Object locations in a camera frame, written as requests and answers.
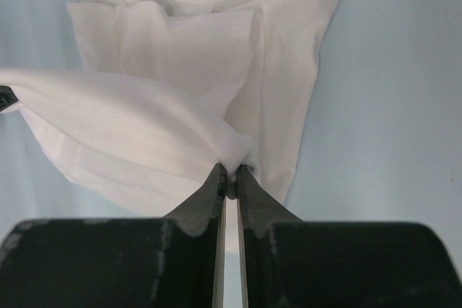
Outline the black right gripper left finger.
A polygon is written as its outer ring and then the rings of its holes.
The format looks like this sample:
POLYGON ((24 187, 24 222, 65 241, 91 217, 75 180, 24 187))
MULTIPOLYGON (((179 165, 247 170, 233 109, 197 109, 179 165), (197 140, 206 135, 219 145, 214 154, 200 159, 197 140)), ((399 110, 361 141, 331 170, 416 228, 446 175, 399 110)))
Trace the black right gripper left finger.
POLYGON ((1 305, 221 307, 226 187, 217 164, 161 218, 18 223, 1 245, 1 305))

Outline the white floral print t-shirt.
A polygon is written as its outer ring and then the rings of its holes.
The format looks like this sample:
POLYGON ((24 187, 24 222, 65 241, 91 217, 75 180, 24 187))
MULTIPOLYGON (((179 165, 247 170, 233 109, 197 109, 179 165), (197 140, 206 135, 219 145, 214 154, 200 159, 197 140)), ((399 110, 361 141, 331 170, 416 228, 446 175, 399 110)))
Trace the white floral print t-shirt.
POLYGON ((59 171, 131 211, 167 213, 218 163, 283 201, 338 1, 74 2, 83 70, 1 84, 59 171))

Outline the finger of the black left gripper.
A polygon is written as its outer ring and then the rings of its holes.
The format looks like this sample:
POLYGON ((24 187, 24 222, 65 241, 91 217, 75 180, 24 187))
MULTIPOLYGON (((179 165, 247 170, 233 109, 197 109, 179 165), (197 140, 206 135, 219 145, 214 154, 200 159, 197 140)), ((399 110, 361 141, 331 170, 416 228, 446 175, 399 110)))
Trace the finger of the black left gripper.
POLYGON ((9 107, 17 103, 17 97, 8 86, 0 86, 0 112, 5 111, 9 107))

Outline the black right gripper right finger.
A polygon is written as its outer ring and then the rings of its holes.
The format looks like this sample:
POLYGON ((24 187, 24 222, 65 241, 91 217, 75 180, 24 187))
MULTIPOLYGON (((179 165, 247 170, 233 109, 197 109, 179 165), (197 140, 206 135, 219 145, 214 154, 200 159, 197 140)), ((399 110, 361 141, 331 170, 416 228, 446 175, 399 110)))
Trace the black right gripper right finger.
POLYGON ((244 307, 459 307, 445 245, 408 222, 303 221, 236 174, 244 307))

